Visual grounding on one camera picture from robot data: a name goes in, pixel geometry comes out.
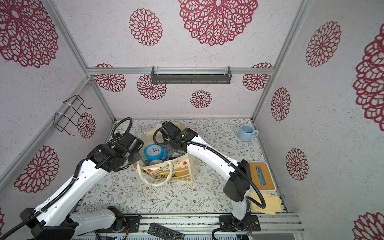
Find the beige canvas tote bag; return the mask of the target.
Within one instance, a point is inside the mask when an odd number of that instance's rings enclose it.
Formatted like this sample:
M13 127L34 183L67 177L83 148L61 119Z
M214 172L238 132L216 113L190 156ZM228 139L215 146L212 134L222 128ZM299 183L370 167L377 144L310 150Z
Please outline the beige canvas tote bag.
M142 137L144 147L139 151L141 159L134 163L134 168L137 170L140 179L152 187L159 187L169 181L193 183L197 158L187 152L172 149L170 144L164 145L168 152L168 157L164 162L162 164L149 166L144 149L149 145L155 144L153 135L161 126L161 124L158 124Z

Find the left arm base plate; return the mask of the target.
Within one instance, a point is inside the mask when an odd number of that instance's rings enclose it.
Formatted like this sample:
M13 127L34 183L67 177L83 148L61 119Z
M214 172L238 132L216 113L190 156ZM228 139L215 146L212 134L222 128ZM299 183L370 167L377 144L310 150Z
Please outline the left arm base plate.
M137 233L139 231L140 221L143 217L125 216L123 223L113 224L108 229L99 229L99 233Z

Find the blue twin bell alarm clock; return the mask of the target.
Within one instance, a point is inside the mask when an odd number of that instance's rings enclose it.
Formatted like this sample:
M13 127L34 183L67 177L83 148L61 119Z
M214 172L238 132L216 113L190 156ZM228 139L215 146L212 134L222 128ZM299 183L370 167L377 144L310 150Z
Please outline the blue twin bell alarm clock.
M168 152L164 146L159 146L156 144L149 145L144 149L144 153L147 157L148 162L154 160L165 160L168 157Z

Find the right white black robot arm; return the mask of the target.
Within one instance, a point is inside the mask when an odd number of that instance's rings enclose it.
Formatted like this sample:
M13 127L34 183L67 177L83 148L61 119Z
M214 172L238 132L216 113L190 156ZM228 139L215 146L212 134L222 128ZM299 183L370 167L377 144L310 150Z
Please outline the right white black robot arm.
M232 202L232 216L242 220L251 210L251 203L265 209L266 201L252 181L250 164L246 160L236 161L209 145L190 128L181 130L174 123L162 123L155 130L153 141L158 146L170 145L197 157L213 168L225 181L223 192Z

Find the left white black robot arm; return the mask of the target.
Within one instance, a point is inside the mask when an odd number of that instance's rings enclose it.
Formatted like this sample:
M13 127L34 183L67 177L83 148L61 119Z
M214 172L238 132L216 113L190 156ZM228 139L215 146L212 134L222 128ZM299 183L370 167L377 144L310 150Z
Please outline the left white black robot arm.
M35 240L70 240L92 231L121 232L126 228L124 214L116 207L86 215L72 210L86 192L110 172L126 170L140 160L139 151L144 142L132 135L130 128L124 133L112 132L112 139L95 147L81 160L75 172L50 198L36 208L26 208L21 223L1 236L7 239L24 226L31 229Z

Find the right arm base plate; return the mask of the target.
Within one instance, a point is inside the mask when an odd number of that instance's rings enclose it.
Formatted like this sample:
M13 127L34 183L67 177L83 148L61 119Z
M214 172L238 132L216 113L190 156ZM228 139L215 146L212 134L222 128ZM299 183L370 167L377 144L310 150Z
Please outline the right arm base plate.
M261 225L256 215L250 215L244 221L236 220L232 215L219 216L220 230L222 232L259 232Z

